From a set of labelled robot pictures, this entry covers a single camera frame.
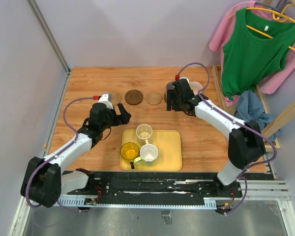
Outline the pink mug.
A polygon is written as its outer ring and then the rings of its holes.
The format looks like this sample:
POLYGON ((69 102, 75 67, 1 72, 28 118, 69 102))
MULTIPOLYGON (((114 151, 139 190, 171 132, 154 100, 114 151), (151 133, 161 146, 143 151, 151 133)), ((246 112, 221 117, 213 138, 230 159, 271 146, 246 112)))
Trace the pink mug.
POLYGON ((199 92, 202 92, 203 86, 199 82, 190 82, 189 86, 193 91, 194 95, 198 95, 199 92))

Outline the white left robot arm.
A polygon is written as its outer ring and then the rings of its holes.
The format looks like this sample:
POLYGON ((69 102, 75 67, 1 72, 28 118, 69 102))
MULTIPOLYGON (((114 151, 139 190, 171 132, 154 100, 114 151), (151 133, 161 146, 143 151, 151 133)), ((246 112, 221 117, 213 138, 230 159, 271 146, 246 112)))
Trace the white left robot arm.
POLYGON ((21 195, 30 207, 52 207, 63 193, 75 189, 86 195, 95 190, 94 180, 86 173, 74 171, 72 174, 75 180, 63 177, 62 173, 79 156, 103 141, 103 132, 106 129, 130 122, 131 114, 121 103, 118 104, 118 109, 119 114, 114 108, 108 108, 105 103, 93 104, 89 117, 84 120, 70 141, 52 154, 43 158, 35 156, 28 162, 21 195))

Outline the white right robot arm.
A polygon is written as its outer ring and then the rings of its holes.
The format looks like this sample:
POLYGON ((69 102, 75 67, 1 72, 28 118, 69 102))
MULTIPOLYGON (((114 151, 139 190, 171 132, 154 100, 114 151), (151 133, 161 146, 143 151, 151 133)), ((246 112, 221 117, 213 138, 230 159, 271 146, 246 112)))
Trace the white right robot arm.
POLYGON ((202 119, 227 138, 229 161, 218 172, 213 184, 217 196, 227 195, 231 190, 230 184, 236 181, 240 173, 265 154, 259 125, 255 121, 245 122, 228 114, 203 94, 195 95, 187 79, 169 82, 166 90, 168 111, 182 111, 188 116, 202 119))

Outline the purple black mug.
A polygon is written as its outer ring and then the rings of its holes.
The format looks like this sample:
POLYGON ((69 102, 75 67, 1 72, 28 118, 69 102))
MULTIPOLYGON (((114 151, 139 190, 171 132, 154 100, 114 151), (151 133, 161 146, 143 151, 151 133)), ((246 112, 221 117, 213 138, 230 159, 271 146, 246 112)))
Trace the purple black mug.
POLYGON ((169 90, 169 91, 174 90, 173 81, 170 81, 166 84, 166 90, 169 90))

